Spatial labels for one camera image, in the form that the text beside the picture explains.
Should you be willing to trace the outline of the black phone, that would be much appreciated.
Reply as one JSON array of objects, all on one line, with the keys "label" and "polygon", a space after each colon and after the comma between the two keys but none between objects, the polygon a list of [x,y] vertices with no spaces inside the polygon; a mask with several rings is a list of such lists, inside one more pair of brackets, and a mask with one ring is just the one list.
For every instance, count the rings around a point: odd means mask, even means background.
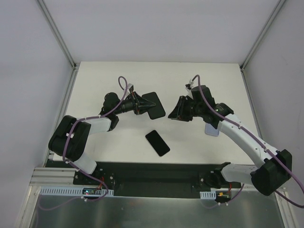
[{"label": "black phone", "polygon": [[156,92],[150,92],[147,94],[143,94],[142,98],[144,98],[150,102],[153,102],[155,104],[155,106],[149,108],[147,111],[148,116],[151,120],[159,119],[166,115],[166,112],[165,112]]}]

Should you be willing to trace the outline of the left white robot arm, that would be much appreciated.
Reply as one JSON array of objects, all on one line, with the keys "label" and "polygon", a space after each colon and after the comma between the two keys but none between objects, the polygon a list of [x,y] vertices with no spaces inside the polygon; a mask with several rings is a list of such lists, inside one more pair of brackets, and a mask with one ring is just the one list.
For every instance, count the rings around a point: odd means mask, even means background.
[{"label": "left white robot arm", "polygon": [[48,148],[71,163],[77,169],[84,171],[84,179],[91,185],[100,181],[97,163],[85,153],[87,139],[90,135],[112,131],[118,124],[119,114],[133,111],[135,115],[148,113],[151,119],[158,118],[158,108],[162,104],[155,92],[138,95],[130,93],[120,100],[116,93],[108,93],[104,97],[103,107],[98,116],[76,119],[66,115],[53,133]]}]

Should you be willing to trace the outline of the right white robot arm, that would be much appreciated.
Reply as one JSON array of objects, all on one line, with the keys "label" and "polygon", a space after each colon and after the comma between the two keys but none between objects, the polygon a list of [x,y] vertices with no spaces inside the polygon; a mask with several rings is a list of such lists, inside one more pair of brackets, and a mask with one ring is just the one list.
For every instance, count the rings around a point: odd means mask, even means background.
[{"label": "right white robot arm", "polygon": [[271,195],[290,178],[292,155],[267,144],[242,125],[234,111],[224,103],[215,103],[208,87],[186,85],[187,96],[180,96],[169,114],[172,120],[189,122],[201,117],[216,130],[229,137],[254,163],[239,165],[225,162],[204,177],[206,185],[220,189],[230,182],[252,184],[265,196]]}]

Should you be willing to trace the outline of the lilac phone case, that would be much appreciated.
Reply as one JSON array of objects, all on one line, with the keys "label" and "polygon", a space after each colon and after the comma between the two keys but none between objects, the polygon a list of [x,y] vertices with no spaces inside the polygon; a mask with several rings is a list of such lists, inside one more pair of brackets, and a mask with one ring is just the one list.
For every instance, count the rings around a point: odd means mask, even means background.
[{"label": "lilac phone case", "polygon": [[219,136],[219,130],[214,128],[211,124],[206,123],[205,124],[205,134],[212,137],[218,137]]}]

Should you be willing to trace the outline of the black smartphone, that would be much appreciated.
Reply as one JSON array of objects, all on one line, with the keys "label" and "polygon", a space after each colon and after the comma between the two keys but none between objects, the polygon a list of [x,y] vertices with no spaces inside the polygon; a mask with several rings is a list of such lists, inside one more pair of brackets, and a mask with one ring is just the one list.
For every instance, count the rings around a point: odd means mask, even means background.
[{"label": "black smartphone", "polygon": [[170,151],[169,146],[156,130],[146,134],[145,138],[160,157],[164,156]]}]

